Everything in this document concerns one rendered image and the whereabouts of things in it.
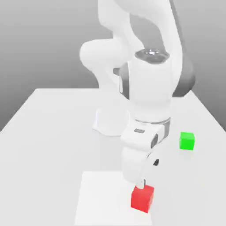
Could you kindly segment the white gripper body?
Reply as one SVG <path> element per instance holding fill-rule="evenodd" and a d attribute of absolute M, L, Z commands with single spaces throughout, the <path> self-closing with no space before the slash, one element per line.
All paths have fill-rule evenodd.
<path fill-rule="evenodd" d="M 123 148 L 121 160 L 124 179 L 134 184 L 139 179 L 145 178 L 149 167 L 159 164 L 159 158 L 154 152 L 145 152 L 131 147 Z"/>

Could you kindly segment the small red cube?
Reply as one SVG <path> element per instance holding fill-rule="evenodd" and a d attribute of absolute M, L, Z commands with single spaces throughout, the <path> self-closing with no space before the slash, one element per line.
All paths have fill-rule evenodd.
<path fill-rule="evenodd" d="M 143 189 L 134 187 L 131 195 L 131 207 L 148 213 L 154 197 L 154 187 L 145 185 Z"/>

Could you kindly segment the small green cube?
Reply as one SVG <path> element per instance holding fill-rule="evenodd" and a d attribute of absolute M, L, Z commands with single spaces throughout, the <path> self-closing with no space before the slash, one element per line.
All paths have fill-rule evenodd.
<path fill-rule="evenodd" d="M 182 150 L 192 151 L 195 145 L 195 136 L 193 133 L 181 132 L 179 139 L 179 146 Z"/>

